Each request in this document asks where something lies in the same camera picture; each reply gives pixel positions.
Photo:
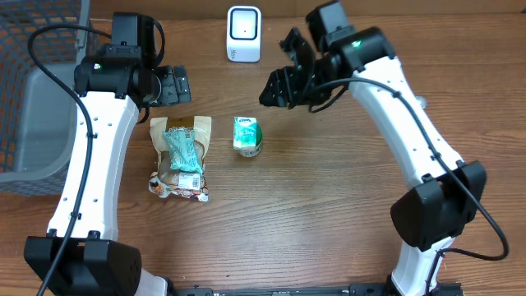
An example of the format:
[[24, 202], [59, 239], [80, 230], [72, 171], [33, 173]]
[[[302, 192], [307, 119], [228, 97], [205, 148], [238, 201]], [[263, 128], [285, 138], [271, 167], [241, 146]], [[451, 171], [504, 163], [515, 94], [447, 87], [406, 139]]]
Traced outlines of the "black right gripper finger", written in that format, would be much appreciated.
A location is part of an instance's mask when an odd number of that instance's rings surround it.
[[280, 48], [293, 61], [294, 66], [306, 78], [312, 78], [316, 63], [316, 53], [311, 45], [302, 37], [298, 28], [293, 27], [285, 39], [279, 42]]
[[294, 108], [303, 104], [301, 96], [306, 83], [303, 70], [296, 67], [276, 69], [271, 72], [259, 102], [266, 107]]

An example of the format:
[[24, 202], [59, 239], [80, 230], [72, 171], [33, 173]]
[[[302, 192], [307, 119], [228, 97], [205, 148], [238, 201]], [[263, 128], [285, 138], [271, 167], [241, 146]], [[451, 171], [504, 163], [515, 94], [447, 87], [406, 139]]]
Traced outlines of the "teal snack packet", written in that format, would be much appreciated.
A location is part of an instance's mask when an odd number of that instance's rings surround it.
[[175, 127], [163, 132], [163, 135], [168, 144], [170, 169], [204, 173], [197, 157], [195, 132], [192, 128]]

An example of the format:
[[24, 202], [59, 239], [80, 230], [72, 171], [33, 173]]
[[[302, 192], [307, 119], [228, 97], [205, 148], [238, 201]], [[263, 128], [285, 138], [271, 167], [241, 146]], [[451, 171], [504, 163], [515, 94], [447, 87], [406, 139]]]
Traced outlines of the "green lid jar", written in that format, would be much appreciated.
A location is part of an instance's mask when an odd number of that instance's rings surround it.
[[250, 126], [236, 126], [234, 149], [244, 157], [254, 157], [261, 152], [262, 132], [260, 126], [255, 123]]

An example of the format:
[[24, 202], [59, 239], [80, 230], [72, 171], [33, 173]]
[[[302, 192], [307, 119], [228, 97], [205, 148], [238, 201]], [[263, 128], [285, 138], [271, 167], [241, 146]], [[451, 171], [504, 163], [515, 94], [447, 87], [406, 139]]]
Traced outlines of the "brown snack bag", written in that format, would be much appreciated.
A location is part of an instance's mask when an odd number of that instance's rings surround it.
[[182, 197], [207, 202], [205, 157], [212, 132], [212, 118], [153, 118], [150, 137], [158, 154], [158, 167], [149, 180], [149, 190], [158, 197]]

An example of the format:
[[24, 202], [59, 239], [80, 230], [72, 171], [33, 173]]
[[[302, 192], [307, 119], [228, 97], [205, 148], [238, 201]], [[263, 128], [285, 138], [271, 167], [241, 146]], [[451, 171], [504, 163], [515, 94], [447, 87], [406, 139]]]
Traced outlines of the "yellow oil bottle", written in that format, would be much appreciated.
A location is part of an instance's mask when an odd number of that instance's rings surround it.
[[427, 107], [427, 100], [423, 96], [416, 95], [415, 98], [419, 102], [422, 109], [425, 109]]

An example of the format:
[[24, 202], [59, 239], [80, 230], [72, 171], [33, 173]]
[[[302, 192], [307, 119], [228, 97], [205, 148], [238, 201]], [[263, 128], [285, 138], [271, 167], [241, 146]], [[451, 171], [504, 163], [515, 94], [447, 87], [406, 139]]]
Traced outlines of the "tissue pack white green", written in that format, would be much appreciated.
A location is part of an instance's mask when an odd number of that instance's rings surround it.
[[249, 117], [235, 117], [233, 120], [233, 147], [236, 150], [256, 147], [257, 120]]

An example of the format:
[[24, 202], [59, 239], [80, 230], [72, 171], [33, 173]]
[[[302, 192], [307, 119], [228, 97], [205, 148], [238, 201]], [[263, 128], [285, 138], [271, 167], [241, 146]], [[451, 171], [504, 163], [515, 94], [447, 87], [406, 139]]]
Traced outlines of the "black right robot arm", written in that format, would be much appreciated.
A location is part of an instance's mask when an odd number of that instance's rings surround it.
[[290, 64], [270, 74], [261, 104], [306, 105], [316, 113], [349, 92], [385, 138], [408, 189], [390, 210], [403, 241], [396, 267], [384, 284], [352, 284], [350, 293], [462, 294], [459, 284], [436, 277], [443, 251], [476, 215], [485, 169], [477, 161], [465, 163], [436, 130], [380, 29], [355, 30], [338, 1], [316, 7], [306, 22], [310, 40], [291, 29], [280, 42]]

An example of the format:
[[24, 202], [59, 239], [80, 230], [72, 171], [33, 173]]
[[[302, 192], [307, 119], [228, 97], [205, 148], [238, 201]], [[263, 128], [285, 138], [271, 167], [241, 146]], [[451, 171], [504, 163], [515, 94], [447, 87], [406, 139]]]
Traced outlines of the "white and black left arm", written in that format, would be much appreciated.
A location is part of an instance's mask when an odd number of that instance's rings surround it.
[[118, 192], [139, 112], [157, 104], [166, 77], [154, 47], [103, 47], [82, 59], [67, 92], [76, 133], [62, 199], [43, 237], [29, 237], [24, 258], [55, 295], [174, 295], [171, 280], [142, 267], [138, 249], [118, 241]]

